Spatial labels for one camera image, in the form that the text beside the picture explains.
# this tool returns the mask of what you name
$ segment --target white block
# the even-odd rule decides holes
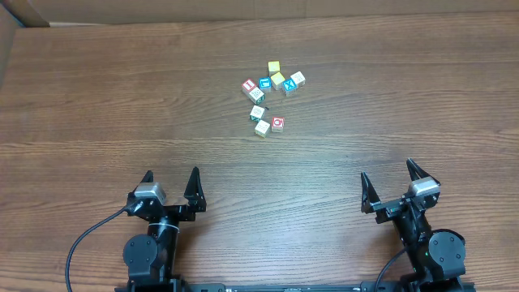
[[[249,98],[255,105],[259,105],[265,99],[265,94],[259,88],[254,88],[249,92]]]
[[[251,120],[253,120],[255,122],[259,122],[259,121],[261,121],[261,119],[263,118],[264,115],[265,115],[265,109],[264,108],[259,107],[257,105],[254,105],[252,107]]]
[[[254,129],[254,132],[257,135],[260,135],[260,136],[266,138],[269,128],[270,128],[270,124],[268,122],[259,121],[258,125],[256,125],[256,128]]]
[[[292,76],[290,76],[290,78],[295,82],[298,88],[300,86],[303,86],[307,82],[305,76],[302,75],[301,71],[294,73]]]

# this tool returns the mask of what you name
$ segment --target wood grain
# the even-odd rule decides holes
[[[517,290],[517,36],[519,13],[24,29],[0,94],[0,290],[66,290],[78,235],[146,170],[182,202],[194,165],[208,211],[181,225],[188,281],[374,280],[401,244],[361,214],[360,172],[388,200],[407,157],[443,183],[427,214],[465,236],[463,280]],[[239,85],[274,59],[307,85],[267,95],[286,125],[264,140]],[[120,217],[88,236],[75,291],[126,282],[122,247],[145,230]]]

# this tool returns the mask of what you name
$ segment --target robotic arm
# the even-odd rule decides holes
[[[123,212],[148,222],[148,232],[131,238],[122,257],[128,267],[126,287],[115,292],[454,292],[475,291],[474,284],[461,283],[465,274],[465,240],[452,230],[432,230],[425,212],[436,206],[440,197],[440,182],[422,170],[412,159],[407,160],[411,176],[408,191],[396,200],[380,201],[365,172],[362,179],[364,213],[375,213],[378,224],[392,221],[404,249],[382,269],[376,282],[364,281],[349,286],[226,286],[217,284],[188,284],[174,275],[174,256],[181,221],[194,221],[198,212],[205,212],[206,201],[198,168],[189,177],[184,205],[165,206],[165,193],[159,182],[153,182],[148,171],[140,184],[128,194],[127,205],[114,215],[94,225],[76,240],[66,262],[66,284],[72,291],[69,268],[72,253],[86,235]],[[413,265],[414,273],[400,281],[381,281],[386,269],[404,252]]]
[[[404,291],[463,291],[465,240],[452,230],[432,230],[425,212],[436,206],[440,182],[407,160],[411,176],[408,191],[400,199],[380,202],[365,172],[362,179],[364,213],[375,213],[378,224],[392,221],[413,265],[414,273],[401,277]]]

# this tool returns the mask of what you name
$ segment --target black cable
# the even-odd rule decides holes
[[[397,260],[401,255],[403,255],[405,252],[407,251],[407,247],[404,247],[401,251],[399,251],[392,259],[389,260],[389,262],[384,266],[384,268],[382,268],[382,271],[380,271],[380,274],[379,276],[376,278],[376,282],[375,282],[375,288],[373,289],[374,292],[377,292],[379,290],[379,284],[380,284],[380,281],[382,280],[382,277],[384,276],[384,274],[386,273],[386,271],[388,270],[389,266],[391,266],[395,260]]]
[[[72,292],[72,287],[71,287],[71,279],[70,279],[70,276],[69,276],[69,272],[71,270],[71,260],[72,260],[72,254],[74,253],[74,250],[75,248],[78,246],[78,244],[81,242],[81,240],[83,240],[83,238],[85,238],[85,236],[87,236],[89,233],[91,233],[92,231],[94,231],[97,227],[105,224],[106,222],[114,219],[115,217],[121,215],[122,212],[125,211],[127,207],[124,207],[122,209],[120,209],[119,211],[117,211],[116,213],[114,213],[113,215],[111,215],[110,217],[104,219],[103,221],[95,224],[94,226],[88,228],[87,231],[85,231],[83,234],[81,234],[76,240],[75,240],[75,243],[72,245],[71,247],[71,251],[68,252],[68,257],[66,258],[66,266],[65,266],[65,282],[66,282],[66,288],[68,290],[68,292]]]

